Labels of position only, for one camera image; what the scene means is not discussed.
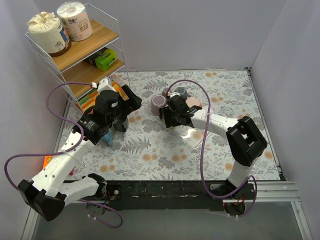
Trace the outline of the mauve pink mug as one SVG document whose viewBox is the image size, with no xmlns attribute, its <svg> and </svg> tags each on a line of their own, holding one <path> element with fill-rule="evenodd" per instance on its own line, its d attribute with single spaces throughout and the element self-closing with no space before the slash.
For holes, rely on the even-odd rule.
<svg viewBox="0 0 320 240">
<path fill-rule="evenodd" d="M 161 115 L 160 109 L 162 109 L 167 104 L 167 99 L 161 95 L 155 95 L 151 99 L 151 112 L 153 115 L 159 117 Z"/>
</svg>

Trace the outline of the peach pink mug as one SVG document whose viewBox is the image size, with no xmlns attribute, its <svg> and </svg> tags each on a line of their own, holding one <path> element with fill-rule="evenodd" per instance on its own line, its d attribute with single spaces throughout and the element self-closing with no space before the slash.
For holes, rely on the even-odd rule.
<svg viewBox="0 0 320 240">
<path fill-rule="evenodd" d="M 189 108 L 193 107 L 193 106 L 197 106 L 197 107 L 202 107 L 201 101 L 197 98 L 197 97 L 188 97 L 185 100 L 185 103 L 187 104 L 187 106 Z"/>
</svg>

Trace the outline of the blue butterfly mug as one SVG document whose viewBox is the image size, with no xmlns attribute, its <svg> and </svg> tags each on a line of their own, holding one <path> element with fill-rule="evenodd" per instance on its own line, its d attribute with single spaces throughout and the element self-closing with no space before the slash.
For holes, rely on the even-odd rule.
<svg viewBox="0 0 320 240">
<path fill-rule="evenodd" d="M 106 143 L 109 147 L 112 147 L 113 146 L 113 141 L 115 139 L 115 135 L 114 135 L 114 131 L 113 129 L 109 129 L 108 130 L 108 133 L 106 133 L 102 138 L 101 140 Z"/>
</svg>

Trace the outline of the dark grey mug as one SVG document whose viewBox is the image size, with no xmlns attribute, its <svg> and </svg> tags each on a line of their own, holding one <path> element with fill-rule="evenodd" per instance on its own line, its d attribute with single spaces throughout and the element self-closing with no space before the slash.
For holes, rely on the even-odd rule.
<svg viewBox="0 0 320 240">
<path fill-rule="evenodd" d="M 119 118 L 113 123 L 113 128 L 117 132 L 125 133 L 129 127 L 128 118 Z"/>
</svg>

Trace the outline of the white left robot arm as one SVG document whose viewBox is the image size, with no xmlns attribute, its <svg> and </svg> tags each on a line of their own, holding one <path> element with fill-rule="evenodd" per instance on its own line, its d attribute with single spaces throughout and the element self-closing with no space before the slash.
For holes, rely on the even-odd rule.
<svg viewBox="0 0 320 240">
<path fill-rule="evenodd" d="M 17 188 L 23 200 L 46 221 L 54 220 L 68 204 L 83 198 L 101 200 L 107 193 L 106 180 L 91 173 L 81 180 L 65 183 L 76 164 L 103 138 L 113 125 L 126 131 L 127 116 L 142 106 L 142 99 L 123 85 L 126 99 L 114 89 L 98 87 L 95 104 L 84 111 L 68 139 L 51 161 L 31 180 Z"/>
</svg>

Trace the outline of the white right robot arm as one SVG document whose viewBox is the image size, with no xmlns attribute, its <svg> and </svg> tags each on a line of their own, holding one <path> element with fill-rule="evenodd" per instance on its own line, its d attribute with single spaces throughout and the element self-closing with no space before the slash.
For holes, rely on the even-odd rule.
<svg viewBox="0 0 320 240">
<path fill-rule="evenodd" d="M 250 179 L 250 172 L 258 157 L 268 144 L 252 118 L 223 117 L 200 106 L 188 107 L 180 95 L 167 97 L 162 116 L 167 128 L 188 126 L 204 130 L 200 152 L 200 177 L 205 191 L 213 199 L 237 199 L 245 192 L 244 185 Z M 204 180 L 203 158 L 207 132 L 226 138 L 234 158 L 234 164 L 225 183 L 210 191 Z"/>
</svg>

